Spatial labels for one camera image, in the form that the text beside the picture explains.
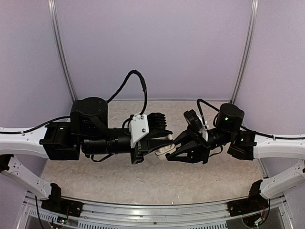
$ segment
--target vertical metal post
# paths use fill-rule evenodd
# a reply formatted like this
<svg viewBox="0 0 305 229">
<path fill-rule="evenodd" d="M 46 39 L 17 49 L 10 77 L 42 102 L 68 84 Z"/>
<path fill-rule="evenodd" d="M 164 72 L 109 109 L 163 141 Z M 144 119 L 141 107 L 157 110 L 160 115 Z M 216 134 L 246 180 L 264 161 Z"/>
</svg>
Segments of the vertical metal post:
<svg viewBox="0 0 305 229">
<path fill-rule="evenodd" d="M 247 61 L 249 58 L 250 48 L 252 44 L 254 29 L 255 29 L 255 22 L 257 16 L 257 9 L 258 9 L 258 0 L 252 0 L 252 7 L 251 7 L 251 15 L 250 21 L 248 26 L 247 38 L 246 43 L 244 46 L 244 52 L 242 57 L 241 65 L 239 66 L 238 76 L 235 84 L 235 88 L 232 94 L 231 102 L 234 104 L 236 102 L 240 87 L 242 85 L 242 81 L 244 78 L 244 72 L 247 66 Z"/>
<path fill-rule="evenodd" d="M 75 89 L 73 87 L 73 83 L 69 74 L 66 58 L 64 55 L 63 47 L 62 47 L 62 42 L 61 42 L 61 34 L 59 30 L 59 25 L 58 25 L 58 19 L 57 19 L 57 14 L 56 14 L 56 6 L 55 6 L 55 0 L 48 0 L 49 4 L 49 12 L 50 12 L 50 17 L 51 17 L 51 24 L 53 28 L 53 33 L 54 33 L 54 38 L 55 38 L 55 43 L 58 51 L 58 56 L 61 61 L 61 67 L 63 70 L 63 75 L 69 90 L 70 97 L 72 101 L 77 100 L 77 96 L 75 93 Z"/>
</svg>

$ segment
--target beige tabletop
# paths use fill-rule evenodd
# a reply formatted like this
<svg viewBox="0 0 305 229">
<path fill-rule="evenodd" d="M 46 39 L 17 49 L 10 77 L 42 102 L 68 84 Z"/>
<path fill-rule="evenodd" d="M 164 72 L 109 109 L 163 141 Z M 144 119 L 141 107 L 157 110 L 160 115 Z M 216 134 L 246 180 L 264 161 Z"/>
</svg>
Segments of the beige tabletop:
<svg viewBox="0 0 305 229">
<path fill-rule="evenodd" d="M 212 104 L 219 107 L 222 103 Z M 202 107 L 211 127 L 216 112 Z M 109 127 L 121 127 L 130 114 L 141 109 L 140 101 L 111 102 Z M 168 129 L 176 137 L 187 127 L 184 111 L 191 109 L 198 112 L 196 102 L 149 101 L 145 113 L 164 113 Z M 262 179 L 260 169 L 255 162 L 237 160 L 226 151 L 227 147 L 205 165 L 161 161 L 154 154 L 137 165 L 131 165 L 129 154 L 94 163 L 81 153 L 79 161 L 48 161 L 42 178 L 57 183 L 64 196 L 109 203 L 190 204 L 247 196 L 252 183 Z"/>
</svg>

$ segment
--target white wall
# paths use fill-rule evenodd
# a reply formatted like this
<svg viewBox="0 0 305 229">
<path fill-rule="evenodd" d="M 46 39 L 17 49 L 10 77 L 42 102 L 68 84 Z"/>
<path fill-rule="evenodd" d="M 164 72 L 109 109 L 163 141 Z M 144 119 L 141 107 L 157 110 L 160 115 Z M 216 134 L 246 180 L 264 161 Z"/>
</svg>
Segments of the white wall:
<svg viewBox="0 0 305 229">
<path fill-rule="evenodd" d="M 66 89 L 50 23 L 47 1 L 0 2 L 0 126 L 30 127 L 68 115 Z M 45 160 L 18 157 L 36 174 Z M 12 229 L 25 194 L 0 177 L 0 228 Z"/>
<path fill-rule="evenodd" d="M 77 95 L 109 98 L 131 69 L 149 99 L 230 100 L 251 0 L 56 1 Z M 131 78 L 118 99 L 142 99 Z"/>
<path fill-rule="evenodd" d="M 305 1 L 260 0 L 253 44 L 237 105 L 248 128 L 305 133 Z M 265 159 L 273 176 L 294 160 Z M 305 185 L 285 192 L 297 229 L 304 228 Z"/>
</svg>

